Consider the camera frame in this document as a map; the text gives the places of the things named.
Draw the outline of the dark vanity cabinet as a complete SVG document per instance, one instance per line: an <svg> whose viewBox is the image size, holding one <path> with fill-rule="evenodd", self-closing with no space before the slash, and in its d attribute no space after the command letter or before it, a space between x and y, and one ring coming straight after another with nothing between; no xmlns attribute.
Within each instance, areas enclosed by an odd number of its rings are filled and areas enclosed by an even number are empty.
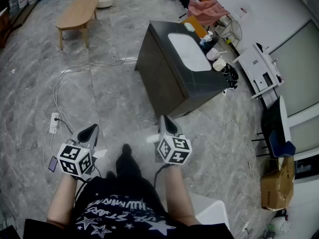
<svg viewBox="0 0 319 239"><path fill-rule="evenodd" d="M156 117L185 116L229 87L221 72L193 72L183 64L168 38L187 34L199 45L200 38L181 23L150 21L135 70L139 71Z"/></svg>

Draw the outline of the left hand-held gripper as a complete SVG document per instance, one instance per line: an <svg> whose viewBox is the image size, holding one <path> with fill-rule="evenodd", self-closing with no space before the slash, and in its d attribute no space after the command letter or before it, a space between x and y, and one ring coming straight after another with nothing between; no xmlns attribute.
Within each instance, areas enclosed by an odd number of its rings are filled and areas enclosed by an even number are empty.
<svg viewBox="0 0 319 239"><path fill-rule="evenodd" d="M95 123L90 127L73 134L61 145L57 154L62 172L71 175L82 182L88 182L95 167L93 157L99 136L99 126Z"/></svg>

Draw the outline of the person's left forearm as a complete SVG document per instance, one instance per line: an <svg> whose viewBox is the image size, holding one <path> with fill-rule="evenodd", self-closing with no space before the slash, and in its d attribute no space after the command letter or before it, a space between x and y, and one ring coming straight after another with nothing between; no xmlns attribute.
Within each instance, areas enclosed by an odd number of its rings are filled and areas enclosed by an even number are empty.
<svg viewBox="0 0 319 239"><path fill-rule="evenodd" d="M70 224L74 208L77 180L64 174L47 213L47 222L65 229Z"/></svg>

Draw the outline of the person's black printed shirt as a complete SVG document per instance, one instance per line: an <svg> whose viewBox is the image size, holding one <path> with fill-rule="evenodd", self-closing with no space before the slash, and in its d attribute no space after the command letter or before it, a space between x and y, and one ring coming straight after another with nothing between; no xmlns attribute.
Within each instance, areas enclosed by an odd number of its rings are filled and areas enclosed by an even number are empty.
<svg viewBox="0 0 319 239"><path fill-rule="evenodd" d="M192 225L173 220L148 182L88 183L66 229L27 219L23 239L234 239L224 224Z"/></svg>

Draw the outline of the white power strip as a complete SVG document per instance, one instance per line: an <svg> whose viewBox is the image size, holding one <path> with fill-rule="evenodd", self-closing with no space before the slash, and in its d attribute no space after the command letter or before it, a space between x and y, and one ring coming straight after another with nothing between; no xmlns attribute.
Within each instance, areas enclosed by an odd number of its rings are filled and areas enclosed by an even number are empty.
<svg viewBox="0 0 319 239"><path fill-rule="evenodd" d="M49 133L56 134L58 128L59 113L52 113L50 120Z"/></svg>

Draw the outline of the person's black trousers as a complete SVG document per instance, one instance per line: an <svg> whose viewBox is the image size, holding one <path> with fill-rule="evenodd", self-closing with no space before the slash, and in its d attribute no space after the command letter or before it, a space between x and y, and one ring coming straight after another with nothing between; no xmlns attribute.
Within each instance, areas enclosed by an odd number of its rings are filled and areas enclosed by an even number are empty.
<svg viewBox="0 0 319 239"><path fill-rule="evenodd" d="M116 173L117 177L120 178L130 178L130 179L140 179L142 178L141 170L131 156L120 155L116 161Z"/></svg>

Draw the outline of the dark low shelf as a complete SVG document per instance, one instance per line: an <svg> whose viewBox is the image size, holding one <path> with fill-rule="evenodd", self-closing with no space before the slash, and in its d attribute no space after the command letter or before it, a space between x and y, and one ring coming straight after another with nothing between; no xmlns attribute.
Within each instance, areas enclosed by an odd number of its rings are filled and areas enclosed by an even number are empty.
<svg viewBox="0 0 319 239"><path fill-rule="evenodd" d="M0 12L0 48L5 47L5 43L12 32L25 24L37 4L38 1L12 12L9 12L7 7Z"/></svg>

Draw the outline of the wooden coffee table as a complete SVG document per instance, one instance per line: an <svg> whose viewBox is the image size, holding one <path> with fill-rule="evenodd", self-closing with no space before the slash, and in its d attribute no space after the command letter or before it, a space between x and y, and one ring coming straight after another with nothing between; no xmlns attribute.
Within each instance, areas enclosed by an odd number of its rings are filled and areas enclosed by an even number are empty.
<svg viewBox="0 0 319 239"><path fill-rule="evenodd" d="M59 46L63 50L63 35L66 30L81 30L86 48L88 42L88 22L92 16L97 19L96 8L99 0L74 0L58 18L56 27L59 31Z"/></svg>

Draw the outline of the frosted glass window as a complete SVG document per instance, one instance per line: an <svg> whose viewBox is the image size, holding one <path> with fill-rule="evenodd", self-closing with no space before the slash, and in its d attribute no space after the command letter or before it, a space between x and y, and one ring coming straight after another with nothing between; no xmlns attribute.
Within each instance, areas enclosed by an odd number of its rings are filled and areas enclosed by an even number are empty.
<svg viewBox="0 0 319 239"><path fill-rule="evenodd" d="M291 141L300 156L319 152L319 28L309 21L271 53L284 80L275 88L285 101Z"/></svg>

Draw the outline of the blue chair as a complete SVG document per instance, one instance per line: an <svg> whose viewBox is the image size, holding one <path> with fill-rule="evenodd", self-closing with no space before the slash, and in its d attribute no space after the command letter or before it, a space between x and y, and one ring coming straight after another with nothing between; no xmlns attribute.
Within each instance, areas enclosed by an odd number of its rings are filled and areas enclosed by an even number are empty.
<svg viewBox="0 0 319 239"><path fill-rule="evenodd" d="M280 143L276 132L273 130L269 135L268 141L265 138L254 139L254 141L265 141L267 143L266 148L268 153L259 154L258 156L271 156L272 158L289 158L294 157L296 153L296 147L290 142Z"/></svg>

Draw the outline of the white pump bottle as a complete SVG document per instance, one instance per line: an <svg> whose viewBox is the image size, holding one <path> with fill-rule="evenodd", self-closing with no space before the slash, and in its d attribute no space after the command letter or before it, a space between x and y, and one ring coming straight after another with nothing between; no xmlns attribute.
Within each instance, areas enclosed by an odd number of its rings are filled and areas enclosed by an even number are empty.
<svg viewBox="0 0 319 239"><path fill-rule="evenodd" d="M200 46L203 46L206 42L211 41L213 38L213 32L208 31L207 34L201 39Z"/></svg>

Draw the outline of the white cabinet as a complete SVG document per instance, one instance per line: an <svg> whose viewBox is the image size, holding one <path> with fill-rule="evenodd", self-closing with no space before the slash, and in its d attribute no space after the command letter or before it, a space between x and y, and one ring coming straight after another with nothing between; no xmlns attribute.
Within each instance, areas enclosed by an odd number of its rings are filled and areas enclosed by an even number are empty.
<svg viewBox="0 0 319 239"><path fill-rule="evenodd" d="M278 59L272 59L268 48L254 43L240 54L232 63L239 62L244 70L255 94L251 98L259 98L265 92L284 83L277 68Z"/></svg>

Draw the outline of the cream cup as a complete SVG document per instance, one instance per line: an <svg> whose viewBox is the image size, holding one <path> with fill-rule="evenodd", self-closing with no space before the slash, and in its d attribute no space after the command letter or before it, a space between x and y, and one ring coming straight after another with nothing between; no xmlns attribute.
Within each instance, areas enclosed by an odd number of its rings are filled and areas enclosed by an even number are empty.
<svg viewBox="0 0 319 239"><path fill-rule="evenodd" d="M222 58L218 58L214 63L213 63L213 68L215 71L220 72L223 68L226 67L226 62Z"/></svg>

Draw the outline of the pink cloth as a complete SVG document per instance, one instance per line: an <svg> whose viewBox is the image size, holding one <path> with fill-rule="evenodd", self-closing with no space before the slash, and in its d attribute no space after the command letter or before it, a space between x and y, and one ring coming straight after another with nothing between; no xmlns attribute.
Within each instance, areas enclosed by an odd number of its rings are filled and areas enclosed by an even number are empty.
<svg viewBox="0 0 319 239"><path fill-rule="evenodd" d="M187 16L194 16L201 25L213 25L221 17L229 14L230 12L217 0L190 0L187 8Z"/></svg>

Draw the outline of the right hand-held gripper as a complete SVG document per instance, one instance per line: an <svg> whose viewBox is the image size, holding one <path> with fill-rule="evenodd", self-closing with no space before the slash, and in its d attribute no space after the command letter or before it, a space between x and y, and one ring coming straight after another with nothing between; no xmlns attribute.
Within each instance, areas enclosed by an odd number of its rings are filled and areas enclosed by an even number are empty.
<svg viewBox="0 0 319 239"><path fill-rule="evenodd" d="M161 115L158 133L163 135L157 148L163 161L166 164L185 164L192 153L192 147L190 140L183 135L181 126L170 116Z"/></svg>

